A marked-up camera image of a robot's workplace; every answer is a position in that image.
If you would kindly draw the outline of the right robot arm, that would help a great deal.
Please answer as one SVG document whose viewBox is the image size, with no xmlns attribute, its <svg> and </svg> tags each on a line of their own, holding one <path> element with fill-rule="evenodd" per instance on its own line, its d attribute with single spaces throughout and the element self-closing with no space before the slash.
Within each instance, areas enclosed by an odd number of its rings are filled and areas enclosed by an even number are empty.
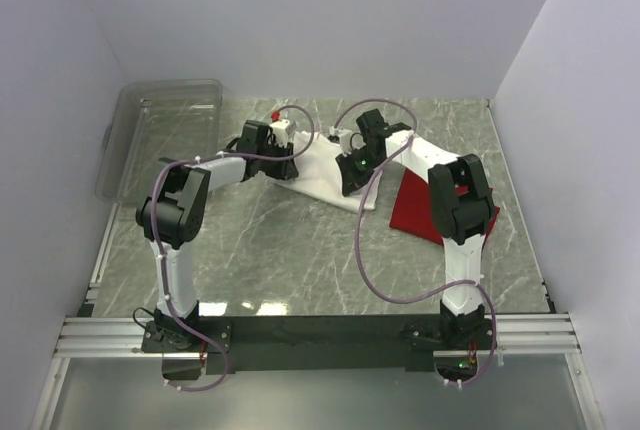
<svg viewBox="0 0 640 430">
<path fill-rule="evenodd" d="M 352 134 L 335 127 L 330 140 L 341 146 L 336 163 L 341 193 L 364 194 L 357 210 L 354 251 L 360 275 L 378 298 L 408 305 L 440 293 L 438 338 L 460 349 L 487 328 L 484 296 L 480 285 L 481 254 L 495 205 L 485 170 L 475 154 L 459 156 L 415 134 L 405 123 L 389 124 L 377 109 L 356 119 L 363 145 L 352 146 Z M 386 165 L 395 162 L 428 185 L 432 222 L 444 244 L 445 284 L 427 294 L 397 299 L 381 293 L 369 279 L 360 254 L 360 230 L 364 204 Z"/>
</svg>

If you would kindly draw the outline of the white Coca-Cola t-shirt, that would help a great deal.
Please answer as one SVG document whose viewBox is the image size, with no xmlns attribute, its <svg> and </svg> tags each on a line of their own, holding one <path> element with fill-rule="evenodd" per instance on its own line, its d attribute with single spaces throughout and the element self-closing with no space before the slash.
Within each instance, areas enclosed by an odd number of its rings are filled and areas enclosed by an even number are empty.
<svg viewBox="0 0 640 430">
<path fill-rule="evenodd" d="M 283 188 L 306 195 L 335 207 L 357 213 L 364 190 L 349 196 L 342 195 L 342 177 L 336 163 L 341 153 L 338 144 L 331 143 L 321 134 L 316 134 L 311 147 L 295 160 L 299 175 L 292 180 L 275 180 Z"/>
</svg>

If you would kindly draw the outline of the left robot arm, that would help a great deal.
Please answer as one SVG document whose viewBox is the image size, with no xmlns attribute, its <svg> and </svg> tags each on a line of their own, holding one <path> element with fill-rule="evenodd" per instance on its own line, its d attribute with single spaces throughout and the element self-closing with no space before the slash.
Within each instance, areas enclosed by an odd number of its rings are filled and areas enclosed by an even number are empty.
<svg viewBox="0 0 640 430">
<path fill-rule="evenodd" d="M 179 352 L 193 349 L 203 332 L 193 283 L 193 241 L 213 191 L 257 173 L 288 181 L 299 175 L 294 162 L 296 124 L 276 118 L 248 120 L 241 134 L 214 158 L 191 162 L 163 158 L 151 194 L 136 210 L 136 223 L 154 252 L 159 298 L 147 338 Z"/>
</svg>

